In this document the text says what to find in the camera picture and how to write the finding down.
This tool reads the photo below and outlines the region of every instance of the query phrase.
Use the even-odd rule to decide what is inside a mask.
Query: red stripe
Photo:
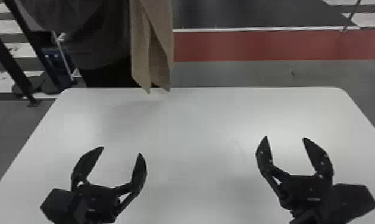
[[[375,29],[175,33],[175,61],[375,59]]]

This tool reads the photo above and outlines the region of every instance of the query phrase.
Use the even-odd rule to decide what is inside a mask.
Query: white table
[[[335,183],[362,183],[375,197],[375,128],[340,89],[72,89],[0,181],[0,223],[49,223],[40,204],[52,188],[69,189],[76,161],[99,145],[93,183],[128,182],[138,152],[148,165],[142,193],[117,223],[288,223],[257,169],[265,135],[282,169],[313,174],[307,137],[328,152]],[[353,223],[375,224],[375,210]]]

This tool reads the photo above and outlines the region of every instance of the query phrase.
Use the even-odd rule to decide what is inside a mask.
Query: black pants
[[[130,57],[98,69],[79,69],[87,87],[139,87],[131,76]]]

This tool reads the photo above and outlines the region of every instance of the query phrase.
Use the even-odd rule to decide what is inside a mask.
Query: person
[[[130,65],[128,0],[20,0],[63,45],[87,87],[138,87]]]

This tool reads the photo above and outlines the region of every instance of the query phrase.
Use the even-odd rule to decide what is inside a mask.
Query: gray shirt
[[[76,67],[96,69],[130,55],[127,0],[20,0],[44,29],[66,33]]]

